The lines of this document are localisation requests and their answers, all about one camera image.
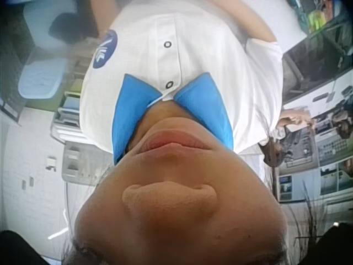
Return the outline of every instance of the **white tiled wall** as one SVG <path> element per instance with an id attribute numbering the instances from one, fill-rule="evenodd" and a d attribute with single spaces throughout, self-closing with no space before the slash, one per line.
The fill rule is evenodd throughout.
<path id="1" fill-rule="evenodd" d="M 64 146 L 50 137 L 53 113 L 25 108 L 20 126 L 8 130 L 2 176 L 3 228 L 13 230 L 41 255 L 61 259 L 67 233 L 48 236 L 67 227 L 61 164 Z M 48 171 L 47 157 L 57 159 L 56 172 Z M 30 187 L 29 179 L 34 178 Z"/>

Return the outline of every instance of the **blue logo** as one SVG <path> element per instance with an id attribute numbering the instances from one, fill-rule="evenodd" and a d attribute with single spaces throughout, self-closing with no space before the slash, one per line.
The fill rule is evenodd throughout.
<path id="1" fill-rule="evenodd" d="M 98 69 L 105 65 L 113 55 L 117 46 L 117 34 L 109 30 L 103 42 L 98 46 L 94 55 L 93 68 Z"/>

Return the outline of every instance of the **shirt collar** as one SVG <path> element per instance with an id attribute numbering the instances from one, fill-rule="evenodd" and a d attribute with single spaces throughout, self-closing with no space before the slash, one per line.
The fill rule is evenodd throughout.
<path id="1" fill-rule="evenodd" d="M 144 81 L 125 75 L 113 119 L 115 164 L 121 160 L 138 121 L 148 107 L 162 96 L 160 91 Z M 225 147 L 233 150 L 232 127 L 221 94 L 209 73 L 204 73 L 187 84 L 174 96 L 174 101 L 188 110 Z"/>

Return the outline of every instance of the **mouth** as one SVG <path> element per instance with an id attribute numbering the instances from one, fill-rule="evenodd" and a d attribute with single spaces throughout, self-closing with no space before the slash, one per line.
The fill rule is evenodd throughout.
<path id="1" fill-rule="evenodd" d="M 186 132 L 178 130 L 163 130 L 148 137 L 138 150 L 138 153 L 151 152 L 152 150 L 158 149 L 163 149 L 164 151 L 167 149 L 170 149 L 170 151 L 176 151 L 180 149 L 210 150 L 211 148 L 200 139 Z"/>

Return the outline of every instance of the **button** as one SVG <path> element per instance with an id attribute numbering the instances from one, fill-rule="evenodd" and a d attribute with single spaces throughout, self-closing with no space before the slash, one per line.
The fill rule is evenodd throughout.
<path id="1" fill-rule="evenodd" d="M 172 43 L 170 41 L 166 41 L 164 43 L 164 47 L 166 47 L 166 48 L 170 48 L 171 46 L 172 46 Z"/>
<path id="2" fill-rule="evenodd" d="M 165 85 L 165 88 L 166 88 L 166 89 L 170 89 L 173 85 L 174 85 L 174 82 L 173 82 L 173 81 L 169 81 L 169 82 Z"/>

